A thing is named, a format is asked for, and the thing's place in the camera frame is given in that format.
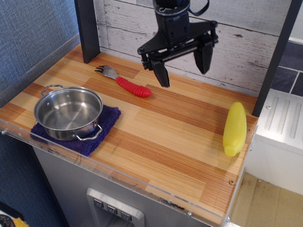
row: fork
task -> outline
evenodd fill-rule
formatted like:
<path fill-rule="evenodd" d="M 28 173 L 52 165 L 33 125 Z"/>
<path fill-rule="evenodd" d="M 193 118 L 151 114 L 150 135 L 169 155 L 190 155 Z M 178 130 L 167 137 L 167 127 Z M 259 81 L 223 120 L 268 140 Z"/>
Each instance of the fork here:
<path fill-rule="evenodd" d="M 125 90 L 133 93 L 136 96 L 148 97 L 152 95 L 152 92 L 147 87 L 134 84 L 128 81 L 127 79 L 118 76 L 116 71 L 108 65 L 101 65 L 99 67 L 96 67 L 96 69 L 97 69 L 95 70 L 96 72 L 100 72 L 106 77 L 115 79 L 118 85 L 120 85 Z"/>

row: wooden countertop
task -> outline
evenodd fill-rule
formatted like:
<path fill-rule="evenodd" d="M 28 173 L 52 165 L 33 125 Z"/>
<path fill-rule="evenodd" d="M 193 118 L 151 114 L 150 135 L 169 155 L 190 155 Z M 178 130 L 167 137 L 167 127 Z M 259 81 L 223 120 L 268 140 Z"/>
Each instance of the wooden countertop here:
<path fill-rule="evenodd" d="M 104 64 L 148 87 L 152 96 L 136 97 L 94 71 Z M 122 114 L 89 157 L 126 173 L 130 184 L 132 177 L 139 179 L 143 183 L 136 187 L 163 198 L 164 203 L 172 200 L 171 205 L 181 212 L 189 210 L 208 223 L 217 223 L 216 216 L 228 215 L 237 186 L 229 181 L 237 182 L 243 170 L 258 120 L 251 115 L 257 99 L 173 74 L 169 78 L 170 88 L 161 87 L 142 65 L 104 53 L 85 64 L 79 45 L 1 108 L 0 118 L 29 131 L 36 122 L 34 106 L 47 85 L 92 89 L 105 105 L 119 107 Z M 243 151 L 228 157 L 223 130 L 229 108 L 237 101 L 245 107 L 248 134 Z M 203 209 L 210 211 L 209 217 Z"/>

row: dark tile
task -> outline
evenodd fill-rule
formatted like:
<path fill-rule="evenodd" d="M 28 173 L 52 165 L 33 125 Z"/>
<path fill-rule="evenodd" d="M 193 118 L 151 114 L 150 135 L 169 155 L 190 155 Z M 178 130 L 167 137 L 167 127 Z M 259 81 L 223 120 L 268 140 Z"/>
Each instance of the dark tile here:
<path fill-rule="evenodd" d="M 303 96 L 303 73 L 300 72 L 297 81 L 294 84 L 292 94 L 297 96 Z"/>
<path fill-rule="evenodd" d="M 303 71 L 303 45 L 288 42 L 279 65 Z"/>
<path fill-rule="evenodd" d="M 270 88 L 289 93 L 297 74 L 297 71 L 278 67 Z"/>

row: red rubber handle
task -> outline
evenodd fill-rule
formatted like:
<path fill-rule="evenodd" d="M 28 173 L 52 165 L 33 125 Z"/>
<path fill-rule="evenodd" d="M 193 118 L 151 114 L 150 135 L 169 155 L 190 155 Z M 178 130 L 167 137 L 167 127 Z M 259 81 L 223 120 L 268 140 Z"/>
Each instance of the red rubber handle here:
<path fill-rule="evenodd" d="M 148 97 L 148 96 L 152 95 L 152 92 L 147 87 L 143 87 L 143 86 L 134 84 L 132 82 L 129 82 L 127 79 L 122 78 L 122 77 L 117 77 L 116 82 L 118 83 L 118 85 L 123 87 L 125 90 L 133 93 L 136 96 L 145 98 L 145 97 Z"/>

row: dispenser button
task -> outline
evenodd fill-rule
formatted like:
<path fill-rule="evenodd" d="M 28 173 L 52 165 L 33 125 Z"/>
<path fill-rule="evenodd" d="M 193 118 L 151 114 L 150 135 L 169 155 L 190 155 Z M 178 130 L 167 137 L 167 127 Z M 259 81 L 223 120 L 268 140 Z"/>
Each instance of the dispenser button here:
<path fill-rule="evenodd" d="M 117 214 L 118 213 L 116 208 L 114 208 L 112 206 L 109 206 L 109 205 L 107 205 L 107 210 L 109 212 L 111 212 L 112 214 Z"/>
<path fill-rule="evenodd" d="M 103 202 L 99 201 L 99 200 L 96 200 L 94 198 L 94 204 L 97 206 L 97 207 L 100 207 L 100 208 L 103 208 Z"/>
<path fill-rule="evenodd" d="M 124 213 L 123 211 L 121 212 L 121 217 L 127 221 L 132 221 L 132 216 L 129 214 Z"/>

